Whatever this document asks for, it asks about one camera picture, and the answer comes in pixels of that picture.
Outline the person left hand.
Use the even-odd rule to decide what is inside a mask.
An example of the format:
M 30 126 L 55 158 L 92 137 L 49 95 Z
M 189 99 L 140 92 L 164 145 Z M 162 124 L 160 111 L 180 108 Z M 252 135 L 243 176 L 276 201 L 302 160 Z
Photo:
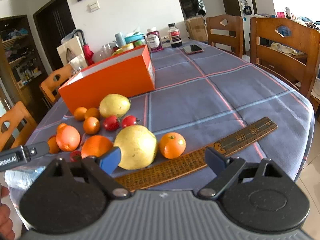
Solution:
M 6 239 L 15 239 L 13 222 L 10 219 L 10 208 L 5 204 L 1 204 L 0 220 L 1 235 Z

